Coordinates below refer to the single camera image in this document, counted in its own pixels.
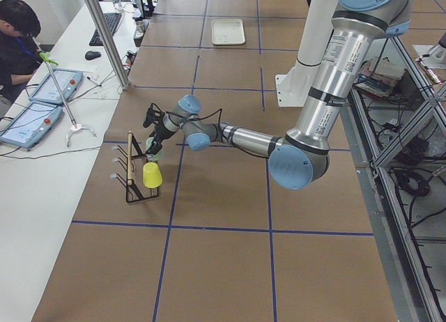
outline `computer mouse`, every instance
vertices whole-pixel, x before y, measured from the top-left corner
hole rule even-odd
[[[85,59],[87,61],[91,61],[92,59],[96,59],[100,57],[100,52],[94,52],[93,50],[89,50],[85,53]]]

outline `white desk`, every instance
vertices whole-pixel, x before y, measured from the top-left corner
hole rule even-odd
[[[102,3],[101,6],[104,12],[113,11],[111,3]],[[89,47],[94,28],[89,11],[84,6],[61,36],[51,56],[61,68],[73,68],[76,64],[96,66],[95,75],[98,80],[103,80],[112,71],[112,67],[104,47]],[[120,56],[124,56],[127,50],[137,50],[133,43],[134,30],[132,15],[126,13],[114,35]],[[90,49],[100,51],[102,56],[86,61],[84,55]],[[38,83],[46,74],[47,68],[43,65],[30,84]],[[91,87],[93,84],[84,79],[76,94]],[[108,128],[120,92],[118,80],[114,77],[102,88],[70,103],[77,122],[93,126],[97,137],[93,137],[88,131],[75,134],[71,139],[71,147],[67,148],[65,136],[71,122],[65,113],[32,151],[20,149],[12,155],[34,158],[66,150],[98,147]],[[28,103],[24,92],[17,102],[22,105]],[[21,107],[13,105],[6,116],[15,116],[20,111]],[[0,128],[4,129],[6,124],[7,122],[2,121]],[[0,153],[7,153],[15,148],[3,144],[0,146]],[[97,154],[98,151],[94,150],[38,160],[0,157],[0,321],[31,320]]]

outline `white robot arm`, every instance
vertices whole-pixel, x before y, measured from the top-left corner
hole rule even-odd
[[[200,102],[193,95],[179,100],[171,112],[151,105],[143,126],[155,124],[148,157],[178,130],[198,151],[220,141],[268,158],[271,176],[283,187],[297,190],[320,178],[329,165],[328,135],[345,104],[355,77],[373,40],[405,33],[410,24],[412,0],[338,0],[332,17],[333,34],[309,90],[296,125],[284,137],[204,123]]]

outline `white tray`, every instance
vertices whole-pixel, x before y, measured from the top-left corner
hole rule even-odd
[[[242,45],[245,43],[242,20],[212,20],[212,43],[214,45]]]

